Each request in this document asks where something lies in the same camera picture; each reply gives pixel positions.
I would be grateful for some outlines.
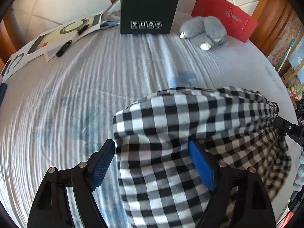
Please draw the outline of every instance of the wrinkled bed sheet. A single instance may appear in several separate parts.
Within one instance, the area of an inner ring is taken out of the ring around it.
[[[112,119],[150,93],[171,87],[241,87],[277,102],[296,123],[288,93],[266,57],[251,43],[202,51],[179,38],[189,15],[177,14],[170,35],[120,35],[119,28],[84,37],[48,63],[40,56],[10,77],[0,108],[0,201],[26,227],[36,191],[49,167],[74,167],[113,138]],[[293,191],[300,147],[287,140],[292,169],[272,202],[276,217]],[[118,192],[117,161],[94,197],[109,227],[130,227]],[[76,227],[81,227],[68,188]]]

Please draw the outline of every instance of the silver screw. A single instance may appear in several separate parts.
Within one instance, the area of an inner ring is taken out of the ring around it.
[[[55,168],[55,167],[51,167],[51,168],[49,169],[49,173],[54,173],[54,172],[55,172],[55,170],[56,170],[56,168]]]
[[[86,162],[80,162],[78,164],[79,168],[85,168],[87,166],[87,163]]]
[[[251,173],[256,173],[256,169],[254,168],[254,167],[249,167],[249,171],[251,172]]]
[[[220,166],[220,167],[226,167],[226,166],[227,166],[227,163],[226,163],[225,161],[221,160],[221,161],[219,162],[219,166]]]

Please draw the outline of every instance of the white paw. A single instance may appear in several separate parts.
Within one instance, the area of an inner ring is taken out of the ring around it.
[[[211,45],[210,45],[210,44],[207,44],[207,43],[203,43],[203,44],[201,44],[200,48],[201,48],[202,50],[210,50]]]
[[[188,37],[185,35],[184,32],[182,32],[179,36],[181,39],[187,39]]]

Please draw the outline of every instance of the black and white checkered fabric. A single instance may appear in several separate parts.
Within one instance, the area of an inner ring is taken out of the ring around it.
[[[278,112],[258,92],[236,87],[164,90],[118,112],[120,194],[132,226],[196,226],[210,195],[188,154],[191,140],[231,167],[258,169],[273,199],[291,165],[272,126]]]

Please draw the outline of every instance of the gray plush toy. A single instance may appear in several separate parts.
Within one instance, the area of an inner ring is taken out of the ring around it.
[[[180,38],[189,39],[202,50],[226,43],[227,31],[218,18],[194,17],[180,27]]]

